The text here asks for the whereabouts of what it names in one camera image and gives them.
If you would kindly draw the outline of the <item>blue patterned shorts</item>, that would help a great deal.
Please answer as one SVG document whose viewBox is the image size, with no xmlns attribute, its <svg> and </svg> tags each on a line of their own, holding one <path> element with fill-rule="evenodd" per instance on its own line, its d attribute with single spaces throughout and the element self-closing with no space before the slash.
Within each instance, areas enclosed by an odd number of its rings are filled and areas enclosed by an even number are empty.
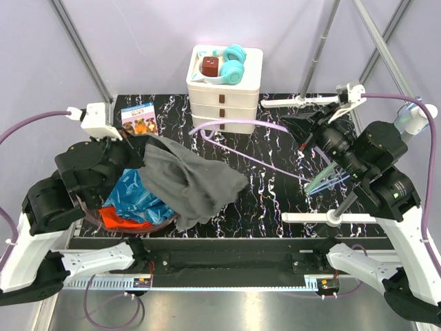
<svg viewBox="0 0 441 331">
<path fill-rule="evenodd" d="M 154 226 L 165 223 L 174 215 L 167 204 L 144 188 L 136 169 L 123 172 L 102 208 L 110 206 L 115 207 L 122 218 L 139 223 L 148 221 Z"/>
</svg>

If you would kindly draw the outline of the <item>grey shorts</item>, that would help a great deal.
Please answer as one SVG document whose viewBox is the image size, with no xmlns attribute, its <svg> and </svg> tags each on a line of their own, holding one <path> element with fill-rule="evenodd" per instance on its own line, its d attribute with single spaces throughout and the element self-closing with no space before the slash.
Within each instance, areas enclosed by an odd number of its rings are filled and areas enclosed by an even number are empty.
<svg viewBox="0 0 441 331">
<path fill-rule="evenodd" d="M 155 134 L 147 135 L 144 162 L 139 169 L 144 188 L 178 214 L 180 231 L 206 224 L 248 185 L 248 178 L 226 163 Z"/>
</svg>

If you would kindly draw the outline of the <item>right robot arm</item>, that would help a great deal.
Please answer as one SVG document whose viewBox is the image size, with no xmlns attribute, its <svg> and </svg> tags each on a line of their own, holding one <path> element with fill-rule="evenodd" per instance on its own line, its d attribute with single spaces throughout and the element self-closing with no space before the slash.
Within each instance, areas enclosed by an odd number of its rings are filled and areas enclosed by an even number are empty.
<svg viewBox="0 0 441 331">
<path fill-rule="evenodd" d="M 422 237 L 420 197 L 410 178 L 394 165 L 407 144 L 392 123 L 374 121 L 353 138 L 333 118 L 332 103 L 313 114 L 285 115 L 281 123 L 299 150 L 319 147 L 354 183 L 353 192 L 365 211 L 387 234 L 400 265 L 380 262 L 329 239 L 313 256 L 321 273 L 346 272 L 383 295 L 389 307 L 403 319 L 440 323 L 440 275 Z"/>
</svg>

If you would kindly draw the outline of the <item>orange shorts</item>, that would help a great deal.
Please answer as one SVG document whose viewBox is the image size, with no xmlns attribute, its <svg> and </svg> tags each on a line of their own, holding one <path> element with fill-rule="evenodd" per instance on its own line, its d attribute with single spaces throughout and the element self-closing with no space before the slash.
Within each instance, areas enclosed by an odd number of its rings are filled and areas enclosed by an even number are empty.
<svg viewBox="0 0 441 331">
<path fill-rule="evenodd" d="M 120 217 L 116 213 L 116 208 L 113 206 L 104 207 L 98 210 L 101 215 L 101 219 L 107 229 L 129 229 L 129 230 L 140 230 L 152 228 L 154 225 L 148 221 L 137 222 L 132 219 L 125 219 Z"/>
</svg>

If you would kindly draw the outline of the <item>light blue wire hanger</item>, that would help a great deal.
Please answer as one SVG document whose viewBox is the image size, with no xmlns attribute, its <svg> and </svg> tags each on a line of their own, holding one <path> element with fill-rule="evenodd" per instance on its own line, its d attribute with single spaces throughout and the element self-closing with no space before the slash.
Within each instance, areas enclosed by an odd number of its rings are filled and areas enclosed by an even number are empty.
<svg viewBox="0 0 441 331">
<path fill-rule="evenodd" d="M 394 125 L 401 133 L 404 132 L 405 126 L 411 120 L 411 109 L 416 106 L 414 103 L 407 103 L 398 110 Z M 305 192 L 308 195 L 313 195 L 326 189 L 332 190 L 335 185 L 342 183 L 347 178 L 349 175 L 340 169 L 337 163 L 329 162 L 328 166 L 305 186 Z"/>
</svg>

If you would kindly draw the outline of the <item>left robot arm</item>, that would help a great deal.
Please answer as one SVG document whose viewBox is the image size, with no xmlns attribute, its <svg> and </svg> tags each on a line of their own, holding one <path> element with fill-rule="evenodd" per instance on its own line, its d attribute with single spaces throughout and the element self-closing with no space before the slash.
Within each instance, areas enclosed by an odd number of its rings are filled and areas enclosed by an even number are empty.
<svg viewBox="0 0 441 331">
<path fill-rule="evenodd" d="M 41 301 L 82 277 L 102 272 L 140 273 L 149 263 L 139 238 L 86 253 L 52 247 L 86 211 L 100 209 L 126 169 L 144 166 L 147 137 L 76 143 L 56 156 L 57 170 L 29 190 L 18 235 L 1 259 L 1 305 Z"/>
</svg>

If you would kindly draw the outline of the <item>mint green hanger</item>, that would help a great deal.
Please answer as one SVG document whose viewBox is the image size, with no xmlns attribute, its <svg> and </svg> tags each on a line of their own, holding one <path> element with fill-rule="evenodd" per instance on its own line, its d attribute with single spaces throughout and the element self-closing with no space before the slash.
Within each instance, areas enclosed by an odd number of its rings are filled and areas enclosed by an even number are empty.
<svg viewBox="0 0 441 331">
<path fill-rule="evenodd" d="M 305 188 L 307 195 L 313 195 L 317 191 L 332 186 L 340 178 L 338 164 L 331 162 L 324 170 L 322 170 Z"/>
</svg>

